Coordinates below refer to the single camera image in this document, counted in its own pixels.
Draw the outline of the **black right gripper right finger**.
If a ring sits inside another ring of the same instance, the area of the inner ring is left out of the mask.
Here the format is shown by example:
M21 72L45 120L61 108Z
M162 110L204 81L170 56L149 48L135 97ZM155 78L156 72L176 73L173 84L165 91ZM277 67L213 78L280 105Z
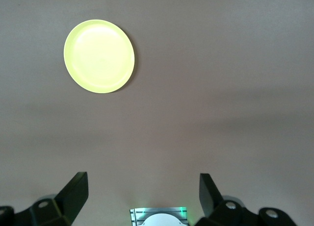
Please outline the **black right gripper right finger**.
M210 174L200 174L199 200L204 213L197 226L294 226L284 211L264 207L258 214L234 200L225 200Z

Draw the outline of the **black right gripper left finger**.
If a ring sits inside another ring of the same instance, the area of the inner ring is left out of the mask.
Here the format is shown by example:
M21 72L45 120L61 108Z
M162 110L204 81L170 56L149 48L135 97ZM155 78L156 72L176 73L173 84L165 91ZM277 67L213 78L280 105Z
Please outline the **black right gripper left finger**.
M54 197L45 197L16 213L11 206L0 207L2 226L71 226L89 196L88 174L78 172Z

